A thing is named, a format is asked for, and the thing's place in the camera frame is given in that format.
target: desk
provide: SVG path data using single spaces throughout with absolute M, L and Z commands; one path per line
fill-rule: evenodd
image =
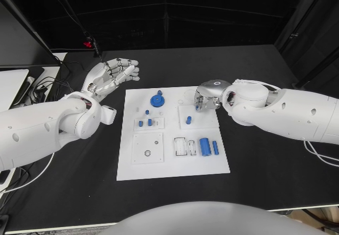
M 140 81 L 126 82 L 104 99 L 117 109 L 116 121 L 101 124 L 87 140 L 57 152 L 52 164 L 18 192 L 6 211 L 8 231 L 119 222 L 155 207 L 189 201 L 222 201 L 266 210 L 339 204 L 339 169 L 305 150 L 302 141 L 238 125 L 217 110 L 231 174 L 116 181 L 126 89 L 198 86 L 211 79 L 251 79 L 290 88 L 296 78 L 271 45 L 111 51 L 113 58 L 139 60 Z M 93 52 L 70 53 L 85 69 L 98 62 Z M 74 89 L 87 72 L 71 64 Z M 338 146 L 315 144 L 338 155 Z M 41 173 L 49 158 L 32 170 Z

